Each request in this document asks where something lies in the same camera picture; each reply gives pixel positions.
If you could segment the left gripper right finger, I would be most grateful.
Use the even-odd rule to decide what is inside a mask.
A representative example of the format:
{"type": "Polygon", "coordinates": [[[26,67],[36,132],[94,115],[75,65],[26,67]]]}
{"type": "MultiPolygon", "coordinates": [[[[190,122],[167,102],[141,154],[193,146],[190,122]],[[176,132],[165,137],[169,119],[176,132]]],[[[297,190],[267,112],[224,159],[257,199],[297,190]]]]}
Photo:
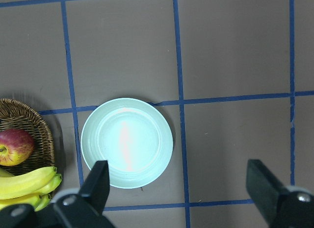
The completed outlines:
{"type": "Polygon", "coordinates": [[[270,228],[314,226],[313,193],[285,186],[261,160],[248,160],[246,190],[270,228]]]}

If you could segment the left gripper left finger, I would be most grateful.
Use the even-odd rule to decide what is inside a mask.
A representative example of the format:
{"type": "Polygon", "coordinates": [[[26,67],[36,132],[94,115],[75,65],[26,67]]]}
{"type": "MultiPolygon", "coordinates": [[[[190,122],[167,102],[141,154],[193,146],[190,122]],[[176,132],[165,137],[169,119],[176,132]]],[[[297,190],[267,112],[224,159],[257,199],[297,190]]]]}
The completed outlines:
{"type": "Polygon", "coordinates": [[[107,161],[97,161],[76,194],[67,194],[36,212],[30,204],[16,204],[0,212],[2,228],[113,228],[103,215],[109,195],[107,161]]]}

